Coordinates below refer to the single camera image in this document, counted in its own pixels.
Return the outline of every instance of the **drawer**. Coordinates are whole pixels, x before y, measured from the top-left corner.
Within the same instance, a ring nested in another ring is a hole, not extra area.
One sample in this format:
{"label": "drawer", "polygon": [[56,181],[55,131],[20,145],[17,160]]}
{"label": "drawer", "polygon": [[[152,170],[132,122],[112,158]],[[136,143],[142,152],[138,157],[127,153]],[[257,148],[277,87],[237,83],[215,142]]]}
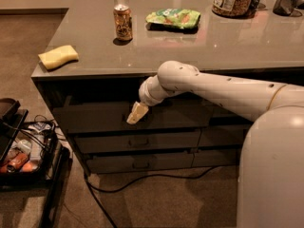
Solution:
{"label": "drawer", "polygon": [[243,144],[249,127],[249,125],[220,125],[203,128],[199,147]]}
{"label": "drawer", "polygon": [[217,165],[238,165],[240,148],[232,149],[202,149],[194,154],[192,167],[217,166]]}
{"label": "drawer", "polygon": [[136,151],[197,147],[200,131],[179,133],[137,134],[106,137],[75,137],[82,153]]}
{"label": "drawer", "polygon": [[118,173],[190,168],[193,154],[173,153],[117,157],[95,157],[86,161],[91,173]]}
{"label": "drawer", "polygon": [[166,99],[165,103],[150,107],[141,121],[131,125],[126,119],[132,106],[129,102],[66,104],[52,113],[68,133],[203,127],[209,124],[212,114],[211,106],[202,105],[200,100]]}

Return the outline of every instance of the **yellow sponge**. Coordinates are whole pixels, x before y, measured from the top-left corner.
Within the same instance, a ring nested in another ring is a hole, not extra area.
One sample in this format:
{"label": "yellow sponge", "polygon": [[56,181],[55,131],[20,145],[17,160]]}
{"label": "yellow sponge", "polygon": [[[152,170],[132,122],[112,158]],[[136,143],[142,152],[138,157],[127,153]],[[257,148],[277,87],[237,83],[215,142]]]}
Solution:
{"label": "yellow sponge", "polygon": [[48,52],[38,54],[38,56],[47,70],[52,70],[72,60],[79,60],[78,53],[70,45],[57,47]]}

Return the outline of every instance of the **concrete floor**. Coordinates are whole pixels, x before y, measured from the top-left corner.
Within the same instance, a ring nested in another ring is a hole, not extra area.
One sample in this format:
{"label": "concrete floor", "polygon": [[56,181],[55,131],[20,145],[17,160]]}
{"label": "concrete floor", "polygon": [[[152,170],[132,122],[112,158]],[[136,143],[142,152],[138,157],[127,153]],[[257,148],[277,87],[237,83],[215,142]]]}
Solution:
{"label": "concrete floor", "polygon": [[[10,97],[28,110],[27,121],[36,115],[52,119],[30,75],[45,51],[63,15],[0,15],[0,98]],[[63,190],[52,209],[53,227],[112,227],[91,196],[81,165],[70,154],[71,166],[63,170]],[[196,176],[208,168],[159,172],[91,175],[89,181],[107,190],[154,173]],[[140,180],[123,191],[94,192],[118,227],[235,227],[238,167],[213,169],[197,180],[154,177]],[[46,190],[0,193],[0,227],[38,227]]]}

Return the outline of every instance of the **chip bag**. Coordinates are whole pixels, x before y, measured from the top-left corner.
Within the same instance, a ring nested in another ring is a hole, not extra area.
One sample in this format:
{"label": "chip bag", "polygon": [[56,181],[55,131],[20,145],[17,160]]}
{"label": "chip bag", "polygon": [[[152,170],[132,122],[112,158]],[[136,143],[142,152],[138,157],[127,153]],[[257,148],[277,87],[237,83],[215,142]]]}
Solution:
{"label": "chip bag", "polygon": [[175,29],[193,29],[200,20],[200,13],[190,9],[161,9],[146,16],[147,23]]}

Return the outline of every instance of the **gray countertop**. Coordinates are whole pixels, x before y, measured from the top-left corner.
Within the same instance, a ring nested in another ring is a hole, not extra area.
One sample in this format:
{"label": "gray countertop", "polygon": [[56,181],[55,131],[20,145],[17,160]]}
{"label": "gray countertop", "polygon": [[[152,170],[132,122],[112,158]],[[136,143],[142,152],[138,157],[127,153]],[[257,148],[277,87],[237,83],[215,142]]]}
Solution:
{"label": "gray countertop", "polygon": [[[132,10],[133,40],[124,46],[114,43],[118,2]],[[168,60],[200,70],[304,67],[304,16],[278,16],[272,12],[276,0],[260,2],[266,9],[253,18],[230,19],[211,11],[213,0],[75,0],[46,51],[72,45],[80,60],[53,71],[39,63],[32,78],[148,75]],[[199,30],[147,30],[146,15],[169,8],[199,11]]]}

